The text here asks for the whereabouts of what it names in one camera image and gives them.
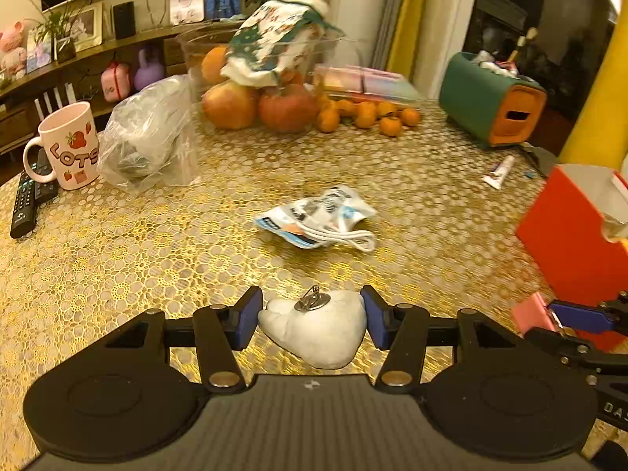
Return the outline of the white plush keychain toy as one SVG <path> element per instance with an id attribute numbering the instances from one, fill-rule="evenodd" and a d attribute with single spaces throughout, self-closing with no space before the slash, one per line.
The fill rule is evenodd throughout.
<path id="1" fill-rule="evenodd" d="M 314 285 L 299 299 L 269 301 L 257 314 L 264 334 L 317 369 L 341 369 L 356 355 L 367 316 L 362 296 Z"/>

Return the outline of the white blue sachet packet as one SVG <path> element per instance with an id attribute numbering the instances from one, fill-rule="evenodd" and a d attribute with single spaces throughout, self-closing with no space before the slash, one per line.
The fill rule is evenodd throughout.
<path id="1" fill-rule="evenodd" d="M 356 225 L 377 211 L 346 185 L 334 186 L 318 197 L 302 198 L 273 207 L 253 219 L 261 230 L 281 237 L 301 250 L 332 245 L 362 252 L 376 249 L 375 234 Z"/>

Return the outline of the red cardboard box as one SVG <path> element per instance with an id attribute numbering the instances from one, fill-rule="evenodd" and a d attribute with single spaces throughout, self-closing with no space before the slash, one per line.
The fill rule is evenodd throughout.
<path id="1" fill-rule="evenodd" d="M 627 181 L 611 168 L 553 168 L 515 235 L 561 301 L 593 309 L 627 289 Z"/>

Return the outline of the small white cream tube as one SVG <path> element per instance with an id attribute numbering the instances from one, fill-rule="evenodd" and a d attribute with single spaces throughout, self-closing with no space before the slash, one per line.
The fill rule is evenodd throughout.
<path id="1" fill-rule="evenodd" d="M 482 181 L 493 189 L 501 190 L 504 180 L 508 177 L 515 162 L 513 155 L 507 155 L 504 160 L 489 174 L 482 177 Z"/>

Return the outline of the mandarin orange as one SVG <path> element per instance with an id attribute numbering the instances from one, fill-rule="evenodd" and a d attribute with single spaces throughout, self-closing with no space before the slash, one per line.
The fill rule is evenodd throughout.
<path id="1" fill-rule="evenodd" d="M 420 114 L 416 108 L 403 108 L 398 112 L 398 118 L 408 128 L 416 128 L 420 123 Z"/>
<path id="2" fill-rule="evenodd" d="M 317 129 L 321 133 L 333 133 L 338 130 L 341 123 L 341 116 L 332 106 L 328 106 L 319 112 L 316 120 Z"/>
<path id="3" fill-rule="evenodd" d="M 402 121 L 395 116 L 382 117 L 379 120 L 379 132 L 387 137 L 398 137 L 403 131 Z"/>
<path id="4" fill-rule="evenodd" d="M 359 129 L 370 129 L 378 120 L 377 105 L 372 102 L 360 102 L 356 106 L 353 123 Z"/>

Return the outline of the red apple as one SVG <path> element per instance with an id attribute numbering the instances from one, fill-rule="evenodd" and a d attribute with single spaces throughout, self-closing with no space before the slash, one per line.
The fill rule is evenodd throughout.
<path id="1" fill-rule="evenodd" d="M 248 128 L 256 121 L 258 100 L 256 89 L 225 81 L 203 94 L 201 106 L 215 128 L 235 131 Z"/>
<path id="2" fill-rule="evenodd" d="M 312 126 L 317 115 L 314 95 L 301 84 L 262 90 L 257 106 L 261 123 L 278 133 L 299 133 Z"/>

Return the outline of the right red apple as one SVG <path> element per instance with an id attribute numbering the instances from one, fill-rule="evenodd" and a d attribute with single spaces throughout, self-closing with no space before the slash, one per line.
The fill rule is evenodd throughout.
<path id="1" fill-rule="evenodd" d="M 314 95 L 301 84 L 262 90 L 257 106 L 261 123 L 278 133 L 299 133 L 312 126 L 317 115 Z"/>

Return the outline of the black remote control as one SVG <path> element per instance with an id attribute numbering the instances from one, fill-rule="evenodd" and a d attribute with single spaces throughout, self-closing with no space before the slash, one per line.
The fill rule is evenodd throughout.
<path id="1" fill-rule="evenodd" d="M 36 226 L 37 209 L 42 204 L 54 199 L 57 194 L 57 181 L 42 184 L 33 181 L 25 171 L 22 171 L 18 182 L 9 235 L 18 239 L 33 231 Z"/>

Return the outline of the green orange tissue box organizer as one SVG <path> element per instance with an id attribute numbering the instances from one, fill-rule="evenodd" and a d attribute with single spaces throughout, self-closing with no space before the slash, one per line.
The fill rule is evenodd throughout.
<path id="1" fill-rule="evenodd" d="M 489 147 L 518 145 L 537 126 L 547 93 L 540 84 L 485 68 L 467 52 L 449 61 L 438 104 L 460 128 Z"/>

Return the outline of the pink strawberry mug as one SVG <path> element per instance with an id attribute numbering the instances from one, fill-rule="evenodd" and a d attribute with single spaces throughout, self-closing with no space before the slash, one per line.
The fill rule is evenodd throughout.
<path id="1" fill-rule="evenodd" d="M 34 182 L 57 181 L 62 189 L 82 188 L 98 177 L 99 139 L 91 105 L 80 101 L 48 115 L 37 128 L 38 134 L 24 147 L 24 171 Z M 28 161 L 32 147 L 45 151 L 51 172 L 39 174 Z"/>

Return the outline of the pastel plastic storage case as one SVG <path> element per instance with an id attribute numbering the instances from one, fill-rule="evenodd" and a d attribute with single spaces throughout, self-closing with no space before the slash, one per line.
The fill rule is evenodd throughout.
<path id="1" fill-rule="evenodd" d="M 417 89 L 403 75 L 361 66 L 318 64 L 314 86 L 333 100 L 390 101 L 401 106 L 413 106 L 419 100 Z"/>

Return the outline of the purple kettlebell ornament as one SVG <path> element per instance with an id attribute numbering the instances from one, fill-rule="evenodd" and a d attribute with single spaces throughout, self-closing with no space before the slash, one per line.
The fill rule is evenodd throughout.
<path id="1" fill-rule="evenodd" d="M 141 91 L 148 85 L 165 78 L 165 67 L 148 49 L 139 50 L 139 68 L 135 72 L 134 87 Z"/>

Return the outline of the pink small bag ornament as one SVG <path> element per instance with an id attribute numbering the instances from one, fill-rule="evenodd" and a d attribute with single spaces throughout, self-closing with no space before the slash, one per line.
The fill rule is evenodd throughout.
<path id="1" fill-rule="evenodd" d="M 101 75 L 105 101 L 114 103 L 126 99 L 132 88 L 130 68 L 127 64 L 112 61 Z"/>

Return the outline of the floral cloth bag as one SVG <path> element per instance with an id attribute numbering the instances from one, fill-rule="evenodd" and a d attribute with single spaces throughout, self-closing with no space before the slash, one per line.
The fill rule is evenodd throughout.
<path id="1" fill-rule="evenodd" d="M 254 88 L 278 86 L 314 48 L 345 33 L 327 21 L 323 0 L 267 0 L 235 32 L 220 74 Z"/>

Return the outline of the pink pig plush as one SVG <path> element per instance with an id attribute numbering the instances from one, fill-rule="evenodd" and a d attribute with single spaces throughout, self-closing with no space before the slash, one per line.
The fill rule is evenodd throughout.
<path id="1" fill-rule="evenodd" d="M 26 74 L 27 50 L 24 48 L 24 23 L 20 20 L 1 32 L 1 69 L 13 81 Z"/>

